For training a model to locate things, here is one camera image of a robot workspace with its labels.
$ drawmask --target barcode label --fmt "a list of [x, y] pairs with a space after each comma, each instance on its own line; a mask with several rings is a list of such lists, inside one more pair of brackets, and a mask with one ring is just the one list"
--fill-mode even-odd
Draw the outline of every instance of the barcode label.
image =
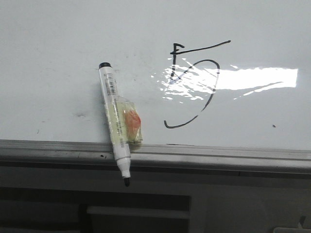
[[112, 73], [105, 73], [104, 77], [107, 77], [107, 78], [111, 79], [112, 78]]
[[109, 96], [117, 94], [116, 81], [112, 78], [112, 75], [109, 76], [109, 74], [107, 74], [106, 88]]
[[120, 122], [119, 107], [118, 107], [118, 102], [116, 99], [113, 99], [113, 105], [115, 108], [115, 115], [116, 115], [116, 119], [117, 119], [117, 121], [116, 121], [117, 133], [118, 133], [118, 135], [122, 135], [123, 134], [122, 125]]
[[123, 138], [120, 138], [120, 144], [121, 144], [121, 147], [123, 148], [123, 147], [124, 147], [124, 141], [123, 141]]

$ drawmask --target dark stain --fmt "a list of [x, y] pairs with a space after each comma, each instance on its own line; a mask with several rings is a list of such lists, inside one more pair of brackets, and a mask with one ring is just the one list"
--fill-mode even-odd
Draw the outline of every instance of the dark stain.
[[45, 68], [46, 70], [53, 70], [53, 71], [55, 71], [56, 72], [56, 70], [55, 69], [53, 69], [53, 68], [50, 68], [50, 67], [47, 67], [47, 68]]
[[307, 218], [306, 216], [301, 216], [299, 219], [299, 223], [302, 227], [303, 227], [303, 224], [305, 223], [306, 218]]
[[77, 117], [86, 117], [86, 115], [84, 113], [77, 113], [76, 116]]

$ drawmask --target whiteboard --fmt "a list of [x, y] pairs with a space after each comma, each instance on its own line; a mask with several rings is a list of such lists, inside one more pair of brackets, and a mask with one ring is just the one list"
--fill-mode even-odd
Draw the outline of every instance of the whiteboard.
[[[144, 144], [311, 150], [310, 10], [309, 0], [1, 0], [0, 139], [109, 143], [98, 64], [110, 62]], [[175, 54], [173, 66], [174, 43], [178, 53], [228, 40]]]

